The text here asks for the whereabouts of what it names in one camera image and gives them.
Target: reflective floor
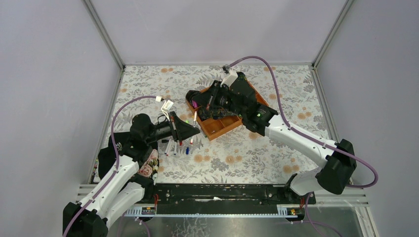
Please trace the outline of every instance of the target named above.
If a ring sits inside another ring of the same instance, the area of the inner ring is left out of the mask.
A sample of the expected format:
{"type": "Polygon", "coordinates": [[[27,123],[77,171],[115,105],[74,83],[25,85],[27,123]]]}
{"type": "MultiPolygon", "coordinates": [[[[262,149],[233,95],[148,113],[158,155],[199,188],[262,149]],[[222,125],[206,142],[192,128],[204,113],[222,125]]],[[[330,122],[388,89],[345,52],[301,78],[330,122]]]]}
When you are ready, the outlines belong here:
{"type": "MultiPolygon", "coordinates": [[[[336,228],[344,237],[361,237],[362,232],[353,208],[310,208],[313,221],[336,228]]],[[[109,230],[116,237],[120,219],[109,230]]],[[[152,237],[317,237],[310,224],[291,225],[282,218],[153,218],[147,222],[152,237]]],[[[319,227],[328,237],[338,236],[334,231],[319,227]]],[[[124,217],[120,236],[146,237],[144,225],[132,217],[124,217]]]]}

